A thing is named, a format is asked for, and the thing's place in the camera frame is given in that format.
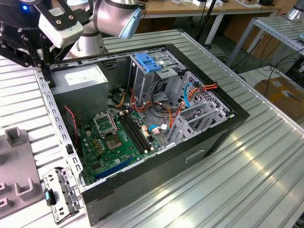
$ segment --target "ram slot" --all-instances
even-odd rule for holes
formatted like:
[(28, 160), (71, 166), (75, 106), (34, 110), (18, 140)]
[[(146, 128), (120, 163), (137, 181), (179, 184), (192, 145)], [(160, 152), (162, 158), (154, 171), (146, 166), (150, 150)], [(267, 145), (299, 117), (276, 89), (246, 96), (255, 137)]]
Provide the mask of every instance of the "ram slot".
[(139, 151), (140, 154), (143, 154), (145, 150), (148, 150), (150, 147), (146, 141), (142, 141), (143, 136), (136, 128), (135, 124), (130, 124), (131, 120), (130, 117), (124, 116), (120, 117), (120, 123), (126, 130), (127, 134), (131, 138), (132, 142), (134, 143), (136, 149)]
[(128, 124), (132, 127), (132, 129), (134, 130), (134, 133), (137, 135), (138, 140), (141, 142), (141, 144), (144, 146), (144, 148), (146, 150), (149, 150), (150, 149), (149, 144), (147, 143), (143, 134), (138, 130), (137, 125), (134, 123), (134, 121), (130, 117), (127, 117), (126, 120), (127, 120)]

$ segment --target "red cable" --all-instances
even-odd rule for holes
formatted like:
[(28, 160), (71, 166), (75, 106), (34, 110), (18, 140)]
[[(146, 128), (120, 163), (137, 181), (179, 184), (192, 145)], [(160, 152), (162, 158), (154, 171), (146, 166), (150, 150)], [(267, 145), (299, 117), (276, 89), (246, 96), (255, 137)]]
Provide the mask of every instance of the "red cable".
[(74, 122), (74, 130), (75, 130), (75, 135), (76, 135), (76, 145), (77, 145), (77, 140), (78, 140), (78, 135), (77, 135), (77, 126), (76, 126), (76, 120), (75, 120), (75, 117), (74, 117), (74, 114), (73, 114), (73, 112), (68, 108), (68, 107), (65, 107), (65, 109), (67, 109), (69, 112), (70, 112), (70, 114), (71, 114), (71, 116), (72, 116), (72, 118), (73, 118), (73, 122)]

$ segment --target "cardboard box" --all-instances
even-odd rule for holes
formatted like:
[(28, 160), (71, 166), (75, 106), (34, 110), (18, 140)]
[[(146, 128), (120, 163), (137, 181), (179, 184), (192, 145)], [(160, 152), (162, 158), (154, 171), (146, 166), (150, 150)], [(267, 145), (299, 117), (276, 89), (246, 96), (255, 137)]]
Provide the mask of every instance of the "cardboard box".
[[(265, 95), (268, 79), (255, 85), (255, 89)], [(286, 113), (298, 124), (304, 122), (304, 94), (290, 84), (285, 78), (270, 80), (267, 99)]]

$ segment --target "gray fixture block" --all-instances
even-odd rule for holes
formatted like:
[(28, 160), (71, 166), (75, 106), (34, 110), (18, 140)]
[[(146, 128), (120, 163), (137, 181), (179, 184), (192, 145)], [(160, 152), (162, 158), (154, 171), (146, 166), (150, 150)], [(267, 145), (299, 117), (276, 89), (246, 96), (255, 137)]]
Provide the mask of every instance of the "gray fixture block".
[(0, 199), (0, 212), (11, 209), (12, 206), (13, 204), (8, 198)]
[(29, 200), (36, 195), (37, 186), (32, 179), (28, 178), (28, 186), (21, 187), (18, 183), (14, 183), (16, 196), (20, 197), (22, 201)]
[(43, 196), (28, 133), (17, 127), (0, 136), (0, 218)]

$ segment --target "motherboard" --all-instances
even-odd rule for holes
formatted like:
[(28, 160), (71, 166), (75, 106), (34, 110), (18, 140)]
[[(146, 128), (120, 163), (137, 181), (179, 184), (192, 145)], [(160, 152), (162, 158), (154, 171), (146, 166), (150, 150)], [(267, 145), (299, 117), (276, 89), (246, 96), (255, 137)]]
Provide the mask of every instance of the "motherboard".
[(160, 151), (157, 139), (147, 135), (145, 129), (136, 112), (123, 116), (103, 114), (79, 127), (85, 182), (94, 183)]

